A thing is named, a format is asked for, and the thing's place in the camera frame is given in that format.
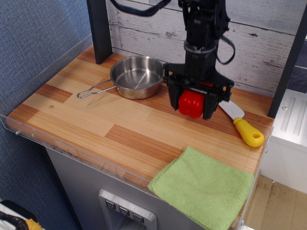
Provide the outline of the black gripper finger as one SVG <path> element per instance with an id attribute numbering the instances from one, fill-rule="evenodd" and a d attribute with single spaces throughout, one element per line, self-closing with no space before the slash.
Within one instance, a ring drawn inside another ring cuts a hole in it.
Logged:
<path id="1" fill-rule="evenodd" d="M 219 92 L 208 92 L 204 100 L 203 119 L 211 119 L 213 113 L 216 111 L 217 106 L 222 100 Z"/>
<path id="2" fill-rule="evenodd" d="M 177 110 L 179 108 L 180 96 L 182 95 L 184 90 L 183 83 L 169 80 L 167 82 L 167 86 L 170 104 L 174 108 L 174 110 Z"/>

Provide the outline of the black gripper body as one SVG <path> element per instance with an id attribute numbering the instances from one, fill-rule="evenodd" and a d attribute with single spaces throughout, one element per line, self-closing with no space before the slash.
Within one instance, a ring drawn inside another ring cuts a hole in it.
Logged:
<path id="1" fill-rule="evenodd" d="M 169 80 L 183 83 L 184 90 L 201 94 L 219 92 L 222 100 L 231 99 L 231 89 L 234 82 L 221 75 L 215 68 L 217 50 L 208 54 L 193 54 L 186 52 L 185 63 L 166 63 L 164 67 L 164 81 Z"/>

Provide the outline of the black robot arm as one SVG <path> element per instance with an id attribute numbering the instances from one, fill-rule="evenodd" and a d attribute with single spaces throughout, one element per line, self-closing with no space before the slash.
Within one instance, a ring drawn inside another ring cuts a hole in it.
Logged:
<path id="1" fill-rule="evenodd" d="M 164 80 L 171 106 L 193 118 L 210 119 L 221 101 L 229 101 L 234 82 L 216 70 L 219 41 L 230 18 L 223 0 L 180 0 L 185 29 L 185 62 L 166 63 Z"/>

